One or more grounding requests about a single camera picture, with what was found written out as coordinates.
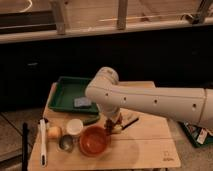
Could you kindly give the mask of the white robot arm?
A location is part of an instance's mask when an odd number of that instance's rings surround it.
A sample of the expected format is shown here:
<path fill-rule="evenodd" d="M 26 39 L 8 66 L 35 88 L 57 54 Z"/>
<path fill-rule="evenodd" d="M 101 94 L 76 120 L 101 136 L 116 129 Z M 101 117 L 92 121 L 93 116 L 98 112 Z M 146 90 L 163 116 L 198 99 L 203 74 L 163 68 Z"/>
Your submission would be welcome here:
<path fill-rule="evenodd" d="M 213 130 L 213 89 L 123 86 L 113 68 L 102 67 L 87 85 L 85 96 L 114 123 L 124 108 Z"/>

